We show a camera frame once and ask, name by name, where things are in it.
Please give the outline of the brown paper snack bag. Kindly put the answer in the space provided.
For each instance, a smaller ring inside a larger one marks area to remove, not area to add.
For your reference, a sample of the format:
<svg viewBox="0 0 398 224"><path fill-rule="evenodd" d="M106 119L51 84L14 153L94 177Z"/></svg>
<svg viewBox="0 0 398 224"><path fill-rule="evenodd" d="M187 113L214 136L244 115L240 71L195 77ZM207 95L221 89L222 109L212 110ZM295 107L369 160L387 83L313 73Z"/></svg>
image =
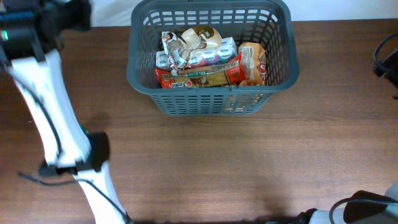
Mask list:
<svg viewBox="0 0 398 224"><path fill-rule="evenodd" d="M220 33L208 25L194 26L180 36L163 31L161 40L173 76L184 70L191 58L206 49L217 49L222 43Z"/></svg>

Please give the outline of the green lid jar labelled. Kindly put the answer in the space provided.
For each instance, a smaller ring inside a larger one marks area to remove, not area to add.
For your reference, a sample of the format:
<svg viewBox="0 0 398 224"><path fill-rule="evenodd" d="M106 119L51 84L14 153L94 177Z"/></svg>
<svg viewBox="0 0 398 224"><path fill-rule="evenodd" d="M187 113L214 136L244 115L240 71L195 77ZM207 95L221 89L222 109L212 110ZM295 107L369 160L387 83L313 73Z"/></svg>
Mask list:
<svg viewBox="0 0 398 224"><path fill-rule="evenodd" d="M89 135L89 132L82 125L80 125L80 128L86 135Z"/></svg>

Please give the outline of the Kleenex tissue multipack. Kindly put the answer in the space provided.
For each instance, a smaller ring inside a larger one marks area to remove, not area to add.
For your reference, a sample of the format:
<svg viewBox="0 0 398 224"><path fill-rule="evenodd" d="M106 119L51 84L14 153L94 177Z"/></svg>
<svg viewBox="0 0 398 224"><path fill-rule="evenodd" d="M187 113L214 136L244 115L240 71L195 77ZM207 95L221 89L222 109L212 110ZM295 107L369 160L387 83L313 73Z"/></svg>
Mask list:
<svg viewBox="0 0 398 224"><path fill-rule="evenodd" d="M185 68L197 68L210 65L220 65L231 61L237 55L237 47L232 37L222 39L221 46L216 49L201 49L192 52ZM164 51L156 53L155 65L157 68L171 71L168 56Z"/></svg>

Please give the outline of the San Remo spaghetti packet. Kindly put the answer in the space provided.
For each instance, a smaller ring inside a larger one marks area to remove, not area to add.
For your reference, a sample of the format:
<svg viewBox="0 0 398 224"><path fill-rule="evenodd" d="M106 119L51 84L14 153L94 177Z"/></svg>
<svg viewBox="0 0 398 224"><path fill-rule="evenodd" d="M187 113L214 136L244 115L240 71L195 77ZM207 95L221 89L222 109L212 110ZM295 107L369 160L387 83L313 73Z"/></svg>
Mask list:
<svg viewBox="0 0 398 224"><path fill-rule="evenodd" d="M155 74L161 87L167 89L231 86L246 79L242 56L240 53L228 63L186 69L177 75L156 68Z"/></svg>

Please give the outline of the orange brown snack bag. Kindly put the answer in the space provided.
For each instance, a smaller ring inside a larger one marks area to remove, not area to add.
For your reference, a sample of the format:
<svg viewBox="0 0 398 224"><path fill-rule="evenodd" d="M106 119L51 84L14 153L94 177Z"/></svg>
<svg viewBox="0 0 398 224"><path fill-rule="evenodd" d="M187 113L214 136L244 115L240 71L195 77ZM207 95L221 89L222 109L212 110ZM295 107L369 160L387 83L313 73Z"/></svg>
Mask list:
<svg viewBox="0 0 398 224"><path fill-rule="evenodd" d="M258 43L244 42L238 47L242 54L243 70L246 79L240 86L266 86L267 65L265 49Z"/></svg>

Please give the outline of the grey plastic laundry basket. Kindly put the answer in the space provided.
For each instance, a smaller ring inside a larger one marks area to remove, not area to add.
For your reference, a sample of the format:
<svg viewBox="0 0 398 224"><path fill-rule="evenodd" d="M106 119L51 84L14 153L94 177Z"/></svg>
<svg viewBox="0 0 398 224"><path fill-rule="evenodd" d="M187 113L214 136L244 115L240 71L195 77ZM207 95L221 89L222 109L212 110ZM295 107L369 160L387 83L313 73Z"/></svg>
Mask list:
<svg viewBox="0 0 398 224"><path fill-rule="evenodd" d="M266 85L162 88L155 75L155 54L163 49L161 33L180 35L200 24L214 27L238 45L261 44L266 51ZM167 115L252 114L272 94L290 88L298 76L291 15L281 0L141 1L132 11L127 80Z"/></svg>

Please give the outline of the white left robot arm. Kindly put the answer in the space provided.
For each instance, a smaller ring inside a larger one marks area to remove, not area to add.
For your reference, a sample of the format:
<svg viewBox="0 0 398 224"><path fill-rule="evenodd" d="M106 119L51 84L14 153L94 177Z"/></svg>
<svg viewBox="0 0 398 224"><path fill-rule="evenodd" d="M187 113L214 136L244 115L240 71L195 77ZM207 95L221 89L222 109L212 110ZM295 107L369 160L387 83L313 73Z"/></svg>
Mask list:
<svg viewBox="0 0 398 224"><path fill-rule="evenodd" d="M80 126L63 81L62 32L90 27L89 1L2 1L1 68L22 94L42 139L45 159L34 182L71 174L96 223L131 223L111 180L108 136Z"/></svg>

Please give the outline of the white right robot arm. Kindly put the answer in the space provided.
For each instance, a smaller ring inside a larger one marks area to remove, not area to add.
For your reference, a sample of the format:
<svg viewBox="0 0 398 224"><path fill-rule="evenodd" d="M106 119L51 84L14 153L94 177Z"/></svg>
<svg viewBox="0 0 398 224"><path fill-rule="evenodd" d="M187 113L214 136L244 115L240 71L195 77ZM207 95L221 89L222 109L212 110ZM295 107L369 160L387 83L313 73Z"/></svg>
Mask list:
<svg viewBox="0 0 398 224"><path fill-rule="evenodd" d="M300 213L293 224L397 224L397 182L385 194L359 190L336 202L328 210L309 209Z"/></svg>

